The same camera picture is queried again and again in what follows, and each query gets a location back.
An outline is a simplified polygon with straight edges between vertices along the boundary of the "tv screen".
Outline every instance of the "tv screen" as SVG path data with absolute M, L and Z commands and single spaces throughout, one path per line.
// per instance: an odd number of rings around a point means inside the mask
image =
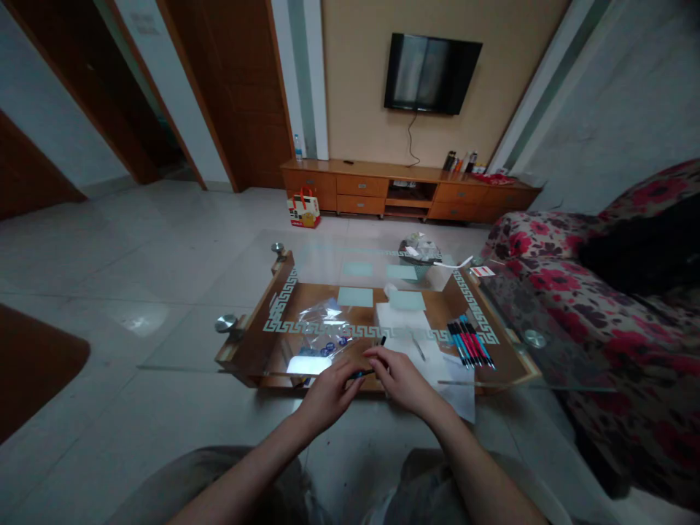
M 393 33 L 384 107 L 459 114 L 481 46 Z

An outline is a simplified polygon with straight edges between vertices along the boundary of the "open shelf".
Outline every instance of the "open shelf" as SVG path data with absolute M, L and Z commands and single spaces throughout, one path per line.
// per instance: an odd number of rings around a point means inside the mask
M 389 191 L 386 194 L 386 204 L 388 206 L 409 208 L 429 208 L 438 185 L 429 182 L 417 182 L 414 184 L 416 185 L 415 187 L 400 187 L 394 186 L 394 181 L 391 181 Z
M 423 219 L 428 216 L 427 208 L 412 208 L 410 206 L 393 206 L 387 204 L 384 207 L 384 215 L 393 215 L 395 217 L 415 217 Z

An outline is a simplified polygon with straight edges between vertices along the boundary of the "tv stand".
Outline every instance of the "tv stand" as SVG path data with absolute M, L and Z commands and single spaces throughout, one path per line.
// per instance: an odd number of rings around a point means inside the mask
M 491 224 L 504 213 L 526 210 L 541 191 L 523 182 L 491 186 L 469 174 L 421 166 L 292 159 L 281 169 L 288 198 L 308 187 L 321 210 L 380 219 L 386 215 Z M 413 182 L 415 187 L 397 187 L 393 181 Z

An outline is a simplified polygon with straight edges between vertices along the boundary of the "drawer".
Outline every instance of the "drawer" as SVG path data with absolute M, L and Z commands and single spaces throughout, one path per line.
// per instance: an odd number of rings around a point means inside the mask
M 479 206 L 474 222 L 483 222 L 484 224 L 493 224 L 509 211 L 518 211 L 512 208 L 501 208 L 499 206 Z
M 343 213 L 382 215 L 384 213 L 384 199 L 379 197 L 359 197 L 357 195 L 338 195 L 338 211 Z
M 489 188 L 481 204 L 500 208 L 527 209 L 537 197 L 537 192 L 514 188 Z
M 338 193 L 343 195 L 362 195 L 365 197 L 386 197 L 389 179 L 375 177 L 337 175 Z
M 464 203 L 433 203 L 428 212 L 428 219 L 444 220 L 474 220 L 475 204 Z
M 335 193 L 335 174 L 322 171 L 282 170 L 284 187 L 288 190 L 299 191 L 302 186 L 310 187 L 314 195 L 317 193 Z
M 299 193 L 297 190 L 287 190 L 287 198 L 292 198 L 295 193 Z M 319 200 L 319 209 L 326 211 L 335 211 L 335 193 L 330 192 L 320 192 L 314 193 L 314 197 Z
M 463 204 L 479 204 L 489 189 L 472 184 L 440 183 L 435 195 L 435 202 L 454 202 Z

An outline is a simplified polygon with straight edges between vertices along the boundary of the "water bottle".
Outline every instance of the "water bottle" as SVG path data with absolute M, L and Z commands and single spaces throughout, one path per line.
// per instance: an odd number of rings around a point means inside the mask
M 297 160 L 301 160 L 301 142 L 299 142 L 299 135 L 294 134 L 294 153 L 297 156 Z

